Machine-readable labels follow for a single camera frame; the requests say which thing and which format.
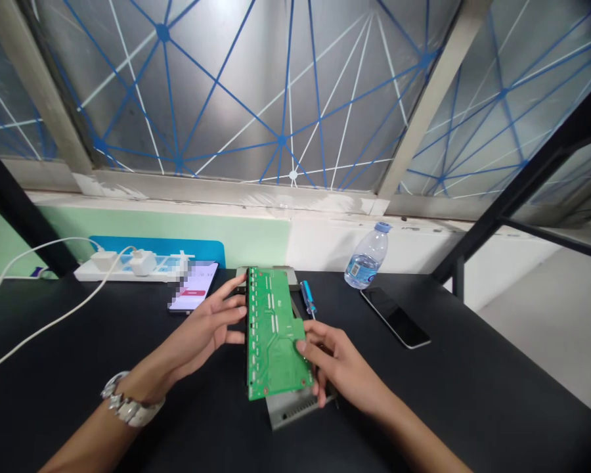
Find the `left hand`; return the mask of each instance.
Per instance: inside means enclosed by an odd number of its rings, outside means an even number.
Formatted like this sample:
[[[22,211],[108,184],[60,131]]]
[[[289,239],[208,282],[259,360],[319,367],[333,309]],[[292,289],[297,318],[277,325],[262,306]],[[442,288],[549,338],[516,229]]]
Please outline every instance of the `left hand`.
[[[162,345],[129,373],[121,383],[121,390],[141,401],[159,402],[174,383],[201,368],[221,345],[245,343],[245,334],[228,330],[228,325],[245,317],[245,296],[226,299],[245,277],[243,274],[229,280],[204,300]]]

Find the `black desk surface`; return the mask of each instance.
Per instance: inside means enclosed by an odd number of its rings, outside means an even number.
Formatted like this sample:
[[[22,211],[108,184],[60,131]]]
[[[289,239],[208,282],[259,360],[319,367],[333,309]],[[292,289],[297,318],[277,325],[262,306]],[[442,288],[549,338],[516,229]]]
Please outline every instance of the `black desk surface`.
[[[234,271],[220,271],[215,286]],[[432,338],[403,349],[341,273],[299,272],[319,320],[343,328],[383,381],[478,472],[591,469],[591,410],[429,276],[378,275]],[[73,308],[95,284],[9,281],[0,291],[0,356]],[[181,322],[170,288],[108,283],[83,309],[0,366],[0,471],[36,470],[130,369]],[[387,438],[348,403],[271,432],[249,402],[240,346],[221,348],[169,394],[122,471],[403,471]]]

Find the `wristwatch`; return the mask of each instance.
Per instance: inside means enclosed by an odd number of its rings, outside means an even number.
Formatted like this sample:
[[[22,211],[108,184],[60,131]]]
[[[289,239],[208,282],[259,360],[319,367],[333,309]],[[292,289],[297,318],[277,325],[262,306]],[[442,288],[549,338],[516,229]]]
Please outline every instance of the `wristwatch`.
[[[131,399],[130,397],[124,397],[122,393],[115,394],[119,381],[128,374],[129,371],[121,371],[107,381],[100,396],[103,399],[110,400],[110,406],[108,409],[115,409],[116,412],[114,414],[128,426],[144,427],[151,422],[151,419],[153,419],[160,411],[164,405],[165,399],[158,404],[144,404]]]

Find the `white charger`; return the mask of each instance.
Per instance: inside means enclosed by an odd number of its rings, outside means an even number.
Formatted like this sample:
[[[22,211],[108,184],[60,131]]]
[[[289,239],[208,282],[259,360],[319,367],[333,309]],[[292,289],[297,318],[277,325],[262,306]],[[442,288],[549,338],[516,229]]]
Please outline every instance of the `white charger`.
[[[129,260],[129,267],[136,276],[149,276],[156,268],[156,254],[152,251],[137,250],[132,254],[133,258]]]
[[[112,269],[112,266],[114,265],[117,256],[117,252],[99,250],[95,252],[90,257],[90,259],[99,271],[103,271],[106,273],[107,271]],[[116,263],[116,267],[114,268],[114,270],[116,269],[120,269],[120,261]]]

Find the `smartphone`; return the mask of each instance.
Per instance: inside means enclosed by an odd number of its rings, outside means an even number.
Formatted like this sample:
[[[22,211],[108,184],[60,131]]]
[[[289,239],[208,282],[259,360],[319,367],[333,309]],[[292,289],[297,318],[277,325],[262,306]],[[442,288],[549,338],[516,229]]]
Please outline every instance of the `smartphone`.
[[[429,336],[409,318],[381,288],[361,290],[361,295],[405,348],[414,349],[431,342]]]
[[[194,311],[208,295],[218,267],[216,261],[189,261],[188,271],[169,302],[169,312]]]

